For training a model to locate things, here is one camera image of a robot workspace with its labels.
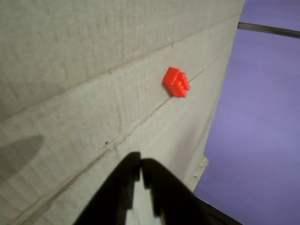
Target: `purple wall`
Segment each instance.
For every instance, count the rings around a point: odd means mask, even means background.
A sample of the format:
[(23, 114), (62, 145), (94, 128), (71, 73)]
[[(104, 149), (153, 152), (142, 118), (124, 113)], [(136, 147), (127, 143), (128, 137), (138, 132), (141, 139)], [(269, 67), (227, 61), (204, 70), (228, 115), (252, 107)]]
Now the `purple wall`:
[(300, 0), (246, 0), (240, 21), (300, 30)]
[(205, 156), (196, 196), (245, 225), (300, 224), (300, 39), (237, 30)]

